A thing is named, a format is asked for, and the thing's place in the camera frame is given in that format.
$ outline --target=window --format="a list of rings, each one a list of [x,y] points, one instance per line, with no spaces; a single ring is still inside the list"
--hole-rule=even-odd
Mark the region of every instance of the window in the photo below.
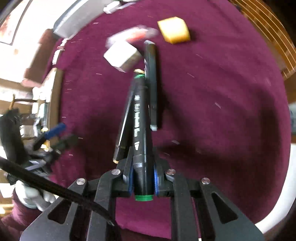
[[[20,22],[28,9],[32,0],[23,0],[6,17],[4,23],[0,26],[0,42],[12,45]]]

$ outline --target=metal bolt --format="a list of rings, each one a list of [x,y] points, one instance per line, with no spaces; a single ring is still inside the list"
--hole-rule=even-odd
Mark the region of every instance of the metal bolt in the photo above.
[[[84,178],[79,178],[76,181],[77,185],[83,185],[85,182],[86,182],[86,180]]]
[[[205,184],[205,185],[209,184],[210,182],[211,182],[210,179],[208,179],[207,177],[204,177],[202,179],[202,183]]]
[[[173,176],[176,174],[176,170],[175,169],[169,169],[167,170],[167,174],[170,175],[170,176]]]
[[[119,170],[119,169],[113,169],[113,170],[111,171],[111,173],[112,173],[113,175],[119,175],[119,174],[120,174],[120,170]]]

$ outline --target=white glove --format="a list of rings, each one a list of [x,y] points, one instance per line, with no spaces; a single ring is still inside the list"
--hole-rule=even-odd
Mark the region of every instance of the white glove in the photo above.
[[[37,189],[25,185],[20,180],[15,184],[15,192],[20,202],[26,207],[38,208],[42,212],[56,200],[53,194],[43,191],[42,196]]]

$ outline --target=black marker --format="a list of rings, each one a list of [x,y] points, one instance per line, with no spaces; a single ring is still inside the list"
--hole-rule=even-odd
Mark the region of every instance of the black marker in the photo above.
[[[154,157],[145,74],[135,70],[133,100],[133,183],[136,201],[150,201],[154,194]]]
[[[131,107],[131,105],[133,103],[134,88],[135,84],[133,80],[129,89],[128,98],[126,100],[126,105],[124,109],[124,115],[122,117],[118,136],[116,139],[115,151],[113,155],[113,162],[115,163],[118,163],[118,161],[124,158],[124,153],[126,152],[126,149],[129,148],[127,147],[127,144],[133,126],[133,108]]]
[[[157,131],[157,73],[156,73],[156,46],[155,43],[146,40],[145,44],[145,77],[149,87],[149,115],[150,128]]]

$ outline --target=green marker cap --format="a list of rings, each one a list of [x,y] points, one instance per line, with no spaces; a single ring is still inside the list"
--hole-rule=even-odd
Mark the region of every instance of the green marker cap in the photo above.
[[[153,195],[136,195],[135,199],[140,202],[152,201]]]

